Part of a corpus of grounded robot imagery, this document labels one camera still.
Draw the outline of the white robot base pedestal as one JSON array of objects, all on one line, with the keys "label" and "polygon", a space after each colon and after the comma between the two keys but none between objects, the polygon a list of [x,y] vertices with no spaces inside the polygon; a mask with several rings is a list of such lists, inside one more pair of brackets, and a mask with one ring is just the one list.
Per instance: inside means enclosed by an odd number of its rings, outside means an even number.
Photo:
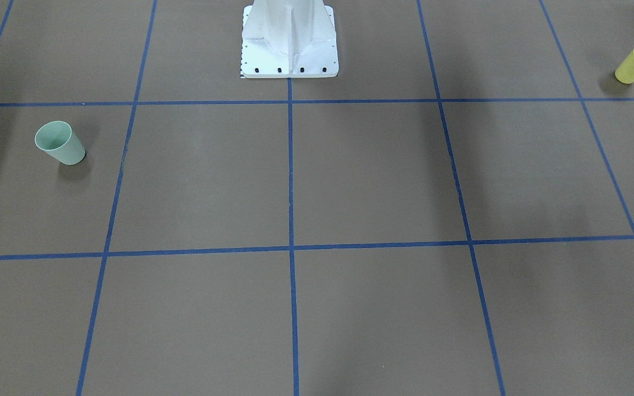
[{"label": "white robot base pedestal", "polygon": [[242,17],[242,78],[338,76],[333,7],[322,1],[254,1]]}]

